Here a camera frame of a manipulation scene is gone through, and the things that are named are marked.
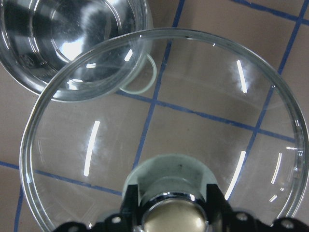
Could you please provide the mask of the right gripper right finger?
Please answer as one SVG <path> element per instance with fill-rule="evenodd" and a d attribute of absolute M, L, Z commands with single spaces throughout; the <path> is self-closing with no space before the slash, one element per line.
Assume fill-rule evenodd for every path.
<path fill-rule="evenodd" d="M 309 226 L 302 221 L 282 217 L 271 225 L 254 218 L 245 211 L 235 211 L 216 184 L 208 184 L 206 209 L 209 224 L 215 232 L 307 232 Z"/>

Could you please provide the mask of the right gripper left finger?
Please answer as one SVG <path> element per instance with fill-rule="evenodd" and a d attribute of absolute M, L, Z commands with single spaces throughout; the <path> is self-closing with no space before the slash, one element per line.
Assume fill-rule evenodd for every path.
<path fill-rule="evenodd" d="M 139 215 L 139 194 L 137 185 L 128 185 L 120 211 L 97 222 L 91 228 L 79 222 L 66 222 L 56 232 L 131 232 L 137 225 Z"/>

